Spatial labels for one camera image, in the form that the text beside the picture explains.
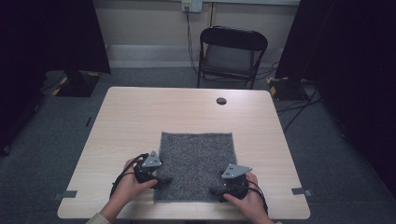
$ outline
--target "baseboard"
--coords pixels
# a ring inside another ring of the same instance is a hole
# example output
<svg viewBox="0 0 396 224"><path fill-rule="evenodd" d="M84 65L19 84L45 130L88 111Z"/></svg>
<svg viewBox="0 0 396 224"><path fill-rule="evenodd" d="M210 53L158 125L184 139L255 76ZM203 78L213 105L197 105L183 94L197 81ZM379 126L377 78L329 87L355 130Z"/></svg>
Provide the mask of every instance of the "baseboard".
<svg viewBox="0 0 396 224"><path fill-rule="evenodd" d="M268 49L261 67L279 62L283 49ZM199 48L192 49L192 58L198 66ZM188 47L109 45L107 57L110 67L188 67L191 66Z"/></svg>

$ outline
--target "chair backrest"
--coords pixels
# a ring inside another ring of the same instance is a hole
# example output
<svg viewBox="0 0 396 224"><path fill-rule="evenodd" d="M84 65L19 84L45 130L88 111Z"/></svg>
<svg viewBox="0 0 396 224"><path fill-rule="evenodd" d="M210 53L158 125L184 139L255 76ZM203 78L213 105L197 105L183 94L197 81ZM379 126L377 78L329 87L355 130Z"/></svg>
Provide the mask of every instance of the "chair backrest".
<svg viewBox="0 0 396 224"><path fill-rule="evenodd" d="M218 45L233 49L248 49L254 51L266 50L268 41L262 34L225 26L212 26L204 29L200 36L203 43Z"/></svg>

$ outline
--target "table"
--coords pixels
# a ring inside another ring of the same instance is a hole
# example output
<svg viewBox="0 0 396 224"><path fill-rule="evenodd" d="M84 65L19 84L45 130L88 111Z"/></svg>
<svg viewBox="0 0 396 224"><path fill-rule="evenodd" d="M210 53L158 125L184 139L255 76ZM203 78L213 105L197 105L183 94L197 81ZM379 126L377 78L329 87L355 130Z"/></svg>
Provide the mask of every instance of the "table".
<svg viewBox="0 0 396 224"><path fill-rule="evenodd" d="M225 98L226 105L217 104ZM273 219L305 219L310 211L267 91L113 87L106 94L67 190L60 218L90 218L108 201L124 163L158 150L162 132L233 133L239 164L253 168ZM152 189L118 218L244 220L229 203L155 203Z"/></svg>

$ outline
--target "gray floor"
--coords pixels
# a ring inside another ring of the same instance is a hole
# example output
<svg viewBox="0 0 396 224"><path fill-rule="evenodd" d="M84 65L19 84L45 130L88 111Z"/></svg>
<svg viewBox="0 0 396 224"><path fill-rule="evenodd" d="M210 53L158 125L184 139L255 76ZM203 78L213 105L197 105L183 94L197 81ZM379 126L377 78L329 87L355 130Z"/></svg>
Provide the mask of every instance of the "gray floor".
<svg viewBox="0 0 396 224"><path fill-rule="evenodd" d="M61 74L50 73L46 85ZM91 98L53 97L46 91L39 111L10 145L10 155L0 158L0 223L85 223L57 218L60 201L52 197L67 188L106 90L112 86L194 88L195 83L188 67L114 68L112 75L101 77ZM244 89L241 83L204 81L202 85ZM267 90L265 80L257 81L255 89ZM293 103L274 102L277 109ZM297 111L279 115L283 127ZM396 202L367 161L344 141L339 126L326 106L317 103L287 130L302 185L314 196L307 198L311 218L282 222L396 223Z"/></svg>

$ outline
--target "person's right hand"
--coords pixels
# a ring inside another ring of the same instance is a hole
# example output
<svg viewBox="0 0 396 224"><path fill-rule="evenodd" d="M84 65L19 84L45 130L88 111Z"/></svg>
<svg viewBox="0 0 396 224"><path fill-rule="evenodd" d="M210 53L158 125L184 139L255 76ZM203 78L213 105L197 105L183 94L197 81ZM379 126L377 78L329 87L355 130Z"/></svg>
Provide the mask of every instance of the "person's right hand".
<svg viewBox="0 0 396 224"><path fill-rule="evenodd" d="M128 160L124 169L130 164L132 160ZM105 207L100 212L108 222L114 223L117 215L121 209L134 198L136 198L145 189L149 189L158 183L157 180L152 179L150 181L139 183L134 177L134 167L130 166L125 173L125 176L121 179L118 184L116 191L114 191L110 200L108 200Z"/></svg>
<svg viewBox="0 0 396 224"><path fill-rule="evenodd" d="M247 179L256 185L258 185L257 176L253 173L246 174ZM253 189L258 189L252 183L249 183L248 186ZM262 206L262 198L256 192L250 190L247 193L247 196L239 200L230 194L224 194L224 198L235 205L241 212L253 223L255 224L274 224L274 222L267 216L265 213L264 207Z"/></svg>

